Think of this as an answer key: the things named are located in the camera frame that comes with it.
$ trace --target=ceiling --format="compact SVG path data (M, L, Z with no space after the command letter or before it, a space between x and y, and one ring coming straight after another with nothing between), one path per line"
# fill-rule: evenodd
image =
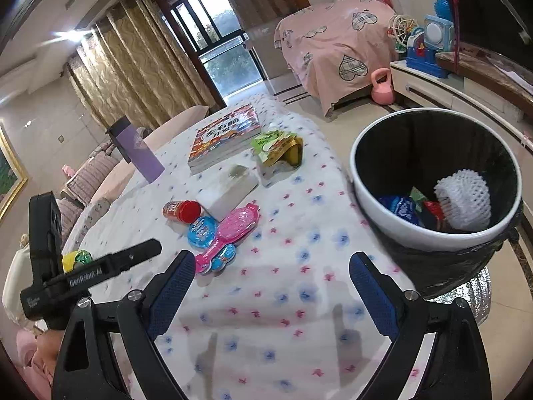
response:
M77 44L70 40L43 45L54 32L86 28L117 0L41 0L0 55L0 106L32 93L60 76Z

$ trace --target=pink cord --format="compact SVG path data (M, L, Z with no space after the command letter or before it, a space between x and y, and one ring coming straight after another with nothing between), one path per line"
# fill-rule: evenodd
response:
M459 0L454 1L454 21L455 21L455 57L454 57L454 66L455 73L459 75Z

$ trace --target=book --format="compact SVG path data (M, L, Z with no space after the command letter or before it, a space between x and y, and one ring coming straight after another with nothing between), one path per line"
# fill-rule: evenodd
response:
M247 147L249 139L261 133L261 124L252 104L233 110L198 129L189 155L192 174L200 173Z

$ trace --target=red lid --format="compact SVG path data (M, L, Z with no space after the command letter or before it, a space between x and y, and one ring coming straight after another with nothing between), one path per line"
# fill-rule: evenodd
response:
M178 219L186 224L195 222L202 213L202 207L198 201L183 201L178 211Z

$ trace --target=floor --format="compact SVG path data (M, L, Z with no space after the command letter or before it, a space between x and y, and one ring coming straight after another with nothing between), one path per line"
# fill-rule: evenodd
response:
M311 118L346 170L350 169L350 149L357 135L368 124L391 111L362 98L325 118L318 101L305 92L291 73L259 82L226 100L229 105L256 93L273 94L283 100L289 110ZM526 243L523 236L521 231L520 242L514 249L506 241L488 264L492 302L489 317L479 330L489 363L494 400L503 400L509 394L533 359L533 283L530 287L524 274L529 269L531 278L533 259L529 241ZM522 265L517 253L523 253Z

